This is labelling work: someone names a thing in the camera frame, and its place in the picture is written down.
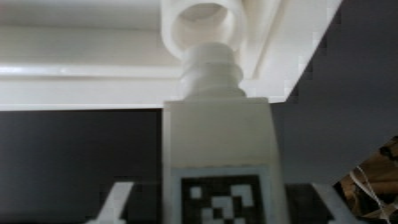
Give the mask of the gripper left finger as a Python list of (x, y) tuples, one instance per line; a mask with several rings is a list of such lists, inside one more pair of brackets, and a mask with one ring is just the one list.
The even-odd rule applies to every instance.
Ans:
[(115, 182), (106, 196), (104, 204), (94, 220), (86, 224), (126, 224), (120, 218), (133, 182)]

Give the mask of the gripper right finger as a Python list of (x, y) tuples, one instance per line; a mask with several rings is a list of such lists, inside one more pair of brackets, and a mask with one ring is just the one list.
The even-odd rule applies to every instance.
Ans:
[(355, 218), (332, 186), (312, 183), (312, 188), (332, 214), (332, 219), (326, 224), (365, 224), (365, 222)]

